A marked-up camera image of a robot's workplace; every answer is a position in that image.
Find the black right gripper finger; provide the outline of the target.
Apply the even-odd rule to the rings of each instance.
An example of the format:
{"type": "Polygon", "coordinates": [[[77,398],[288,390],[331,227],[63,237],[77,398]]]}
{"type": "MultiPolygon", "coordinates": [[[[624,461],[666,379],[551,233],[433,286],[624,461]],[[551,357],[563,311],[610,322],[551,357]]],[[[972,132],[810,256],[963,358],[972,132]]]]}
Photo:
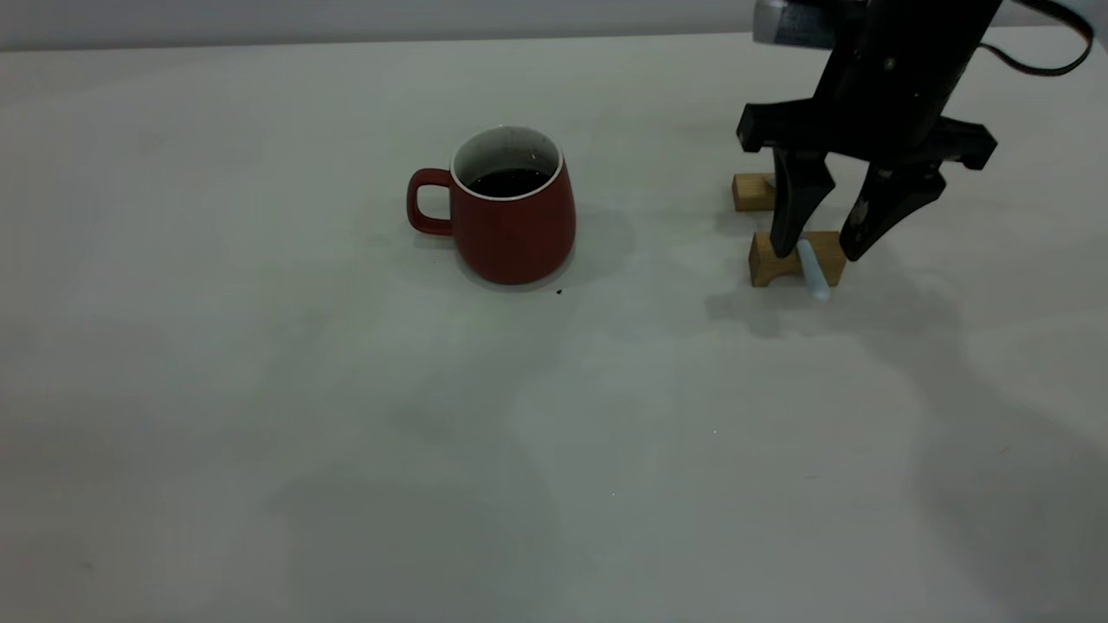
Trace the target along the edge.
{"type": "Polygon", "coordinates": [[[871,164],[840,233],[848,261],[859,261],[899,222],[935,202],[946,188],[938,164],[899,167],[871,164]]]}
{"type": "Polygon", "coordinates": [[[779,259],[796,249],[808,219],[835,188],[825,159],[825,152],[773,150],[776,196],[770,243],[779,259]]]}

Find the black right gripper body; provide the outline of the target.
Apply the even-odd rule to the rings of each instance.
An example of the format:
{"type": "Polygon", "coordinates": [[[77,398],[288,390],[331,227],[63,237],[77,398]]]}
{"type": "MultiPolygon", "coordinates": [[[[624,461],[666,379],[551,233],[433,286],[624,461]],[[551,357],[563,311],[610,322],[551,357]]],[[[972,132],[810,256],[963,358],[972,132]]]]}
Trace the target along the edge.
{"type": "Polygon", "coordinates": [[[743,108],[738,139],[837,153],[884,168],[960,162],[984,168],[997,146],[982,124],[943,111],[997,1],[812,1],[834,43],[815,94],[743,108]]]}

